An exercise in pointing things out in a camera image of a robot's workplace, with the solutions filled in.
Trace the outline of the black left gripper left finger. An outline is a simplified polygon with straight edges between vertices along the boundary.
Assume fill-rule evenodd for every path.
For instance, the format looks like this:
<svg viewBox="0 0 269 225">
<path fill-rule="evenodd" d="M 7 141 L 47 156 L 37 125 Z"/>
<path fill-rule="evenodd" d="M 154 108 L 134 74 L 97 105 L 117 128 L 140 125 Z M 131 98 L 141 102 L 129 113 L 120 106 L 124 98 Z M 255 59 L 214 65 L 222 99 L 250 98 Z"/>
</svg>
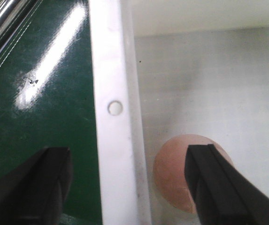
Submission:
<svg viewBox="0 0 269 225">
<path fill-rule="evenodd" d="M 57 225 L 73 178 L 68 147 L 39 150 L 0 178 L 0 225 Z"/>
</svg>

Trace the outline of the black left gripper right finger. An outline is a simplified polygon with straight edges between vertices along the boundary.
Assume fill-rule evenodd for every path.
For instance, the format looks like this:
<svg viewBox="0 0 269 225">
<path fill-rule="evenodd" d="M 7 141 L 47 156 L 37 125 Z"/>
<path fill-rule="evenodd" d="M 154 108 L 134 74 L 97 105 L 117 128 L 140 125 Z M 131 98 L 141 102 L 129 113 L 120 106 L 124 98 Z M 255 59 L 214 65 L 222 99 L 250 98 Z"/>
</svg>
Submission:
<svg viewBox="0 0 269 225">
<path fill-rule="evenodd" d="M 188 146 L 184 177 L 202 225 L 269 225 L 269 198 L 214 145 Z"/>
</svg>

